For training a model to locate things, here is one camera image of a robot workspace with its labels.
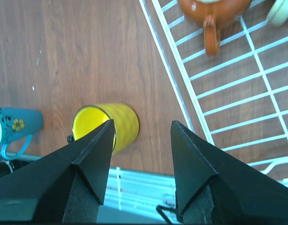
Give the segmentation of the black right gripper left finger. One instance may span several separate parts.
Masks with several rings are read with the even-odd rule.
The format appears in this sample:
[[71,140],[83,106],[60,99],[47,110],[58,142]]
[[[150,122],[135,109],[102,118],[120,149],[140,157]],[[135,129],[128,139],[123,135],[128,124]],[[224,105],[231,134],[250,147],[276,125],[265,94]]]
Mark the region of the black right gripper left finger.
[[94,224],[104,203],[114,121],[0,178],[0,224]]

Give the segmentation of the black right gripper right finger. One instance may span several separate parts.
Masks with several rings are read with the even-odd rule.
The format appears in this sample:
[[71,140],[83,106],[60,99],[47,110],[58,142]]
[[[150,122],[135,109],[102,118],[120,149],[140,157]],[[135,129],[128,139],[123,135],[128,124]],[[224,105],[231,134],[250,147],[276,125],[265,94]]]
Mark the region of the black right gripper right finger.
[[288,188],[203,140],[170,129],[178,212],[185,224],[288,225]]

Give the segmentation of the blue floral mug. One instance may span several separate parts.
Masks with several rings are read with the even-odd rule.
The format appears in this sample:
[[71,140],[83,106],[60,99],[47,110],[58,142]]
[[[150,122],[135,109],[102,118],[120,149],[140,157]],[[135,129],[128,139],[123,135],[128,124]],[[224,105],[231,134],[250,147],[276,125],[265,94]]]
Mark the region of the blue floral mug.
[[[39,110],[15,107],[0,107],[0,146],[1,156],[5,160],[19,158],[28,148],[33,135],[44,125]],[[8,146],[19,139],[26,138],[24,145],[14,156],[7,155]]]

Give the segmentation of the yellow enamel mug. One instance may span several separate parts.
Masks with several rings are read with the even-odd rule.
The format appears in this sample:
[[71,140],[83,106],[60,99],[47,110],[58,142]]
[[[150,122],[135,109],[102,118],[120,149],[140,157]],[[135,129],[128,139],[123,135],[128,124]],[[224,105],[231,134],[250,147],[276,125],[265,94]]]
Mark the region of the yellow enamel mug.
[[120,152],[139,134],[140,124],[135,111],[123,103],[87,105],[81,108],[73,119],[72,134],[67,142],[72,143],[108,120],[114,120],[113,155]]

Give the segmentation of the orange black patterned mug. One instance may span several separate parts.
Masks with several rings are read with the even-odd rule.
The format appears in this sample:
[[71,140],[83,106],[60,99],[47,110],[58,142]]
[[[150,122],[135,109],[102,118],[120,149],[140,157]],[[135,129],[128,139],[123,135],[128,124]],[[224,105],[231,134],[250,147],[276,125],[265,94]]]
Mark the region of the orange black patterned mug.
[[179,0],[185,16],[203,28],[206,54],[219,52],[221,28],[241,16],[250,5],[250,0]]

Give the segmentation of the beige round mug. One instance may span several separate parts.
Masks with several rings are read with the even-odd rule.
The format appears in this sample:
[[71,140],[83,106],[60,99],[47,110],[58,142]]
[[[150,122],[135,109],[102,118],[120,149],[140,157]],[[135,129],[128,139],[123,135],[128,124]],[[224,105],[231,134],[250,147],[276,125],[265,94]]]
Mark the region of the beige round mug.
[[267,22],[272,26],[281,26],[288,19],[288,0],[276,0],[267,14]]

